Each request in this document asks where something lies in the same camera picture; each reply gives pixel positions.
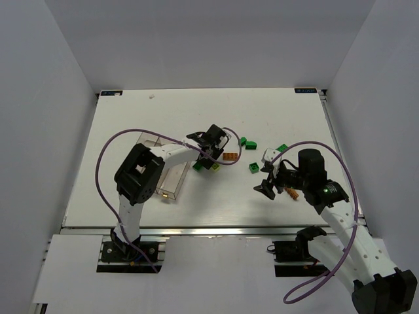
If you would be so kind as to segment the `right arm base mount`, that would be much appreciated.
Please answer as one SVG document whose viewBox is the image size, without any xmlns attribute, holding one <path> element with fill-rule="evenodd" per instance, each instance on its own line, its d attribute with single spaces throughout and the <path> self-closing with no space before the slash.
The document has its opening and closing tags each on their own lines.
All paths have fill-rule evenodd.
<svg viewBox="0 0 419 314">
<path fill-rule="evenodd" d="M 273 241 L 267 253 L 274 257 L 276 277 L 317 277 L 328 269 L 310 255 L 304 255 L 296 241 Z"/>
</svg>

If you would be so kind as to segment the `dark green lego plate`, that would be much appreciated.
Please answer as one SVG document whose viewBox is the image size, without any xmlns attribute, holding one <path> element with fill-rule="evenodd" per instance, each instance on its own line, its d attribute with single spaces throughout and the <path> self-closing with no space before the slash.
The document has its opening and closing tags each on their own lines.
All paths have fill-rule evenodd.
<svg viewBox="0 0 419 314">
<path fill-rule="evenodd" d="M 192 167 L 195 171 L 200 171 L 203 168 L 203 165 L 199 162 L 196 162 L 193 167 Z"/>
</svg>

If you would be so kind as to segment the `lime green square lego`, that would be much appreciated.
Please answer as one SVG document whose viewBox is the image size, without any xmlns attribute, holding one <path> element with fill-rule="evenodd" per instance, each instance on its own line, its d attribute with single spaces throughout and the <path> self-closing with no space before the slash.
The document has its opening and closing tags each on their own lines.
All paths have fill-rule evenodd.
<svg viewBox="0 0 419 314">
<path fill-rule="evenodd" d="M 211 170 L 214 171 L 214 172 L 219 171 L 219 169 L 220 169 L 220 165 L 219 164 L 213 164 L 212 167 L 211 167 Z"/>
</svg>

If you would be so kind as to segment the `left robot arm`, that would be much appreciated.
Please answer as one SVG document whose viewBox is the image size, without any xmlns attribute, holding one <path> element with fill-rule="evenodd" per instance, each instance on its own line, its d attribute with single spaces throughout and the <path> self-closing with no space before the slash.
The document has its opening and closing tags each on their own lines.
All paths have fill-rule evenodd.
<svg viewBox="0 0 419 314">
<path fill-rule="evenodd" d="M 154 194 L 165 170 L 193 161 L 210 169 L 230 138 L 224 129 L 213 124 L 207 131 L 189 134 L 178 143 L 134 145 L 114 177 L 119 199 L 119 220 L 111 232 L 114 244 L 124 253 L 137 245 L 143 206 Z"/>
</svg>

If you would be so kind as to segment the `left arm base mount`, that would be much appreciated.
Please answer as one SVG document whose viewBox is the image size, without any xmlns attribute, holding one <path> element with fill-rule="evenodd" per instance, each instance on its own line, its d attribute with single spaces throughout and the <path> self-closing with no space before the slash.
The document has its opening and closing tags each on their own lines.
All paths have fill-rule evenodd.
<svg viewBox="0 0 419 314">
<path fill-rule="evenodd" d="M 165 244 L 158 241 L 141 241 L 137 245 L 143 254 L 131 246 L 128 246 L 128 252 L 124 253 L 113 241 L 102 241 L 96 272 L 158 273 L 164 261 Z"/>
</svg>

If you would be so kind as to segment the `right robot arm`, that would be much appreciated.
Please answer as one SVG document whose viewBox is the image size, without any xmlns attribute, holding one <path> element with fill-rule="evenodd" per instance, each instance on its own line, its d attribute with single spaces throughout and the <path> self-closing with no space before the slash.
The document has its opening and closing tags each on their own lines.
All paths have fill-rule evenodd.
<svg viewBox="0 0 419 314">
<path fill-rule="evenodd" d="M 265 150 L 262 171 L 268 177 L 254 189 L 273 200 L 286 188 L 300 190 L 305 200 L 333 229 L 343 248 L 333 243 L 318 226 L 298 232 L 296 242 L 302 256 L 320 261 L 328 276 L 336 277 L 349 292 L 358 313 L 404 313 L 411 309 L 418 280 L 410 270 L 402 271 L 380 249 L 366 227 L 358 224 L 344 189 L 328 179 L 325 160 L 317 149 L 298 153 L 297 167 L 287 168 L 279 151 Z"/>
</svg>

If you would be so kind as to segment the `green lego near right arm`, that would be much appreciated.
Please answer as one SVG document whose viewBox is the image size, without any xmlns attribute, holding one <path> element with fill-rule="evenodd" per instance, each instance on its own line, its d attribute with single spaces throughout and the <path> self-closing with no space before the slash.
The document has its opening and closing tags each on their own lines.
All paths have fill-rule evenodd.
<svg viewBox="0 0 419 314">
<path fill-rule="evenodd" d="M 279 152 L 283 152 L 287 149 L 288 149 L 288 146 L 286 144 L 282 144 L 276 150 L 279 151 Z"/>
</svg>

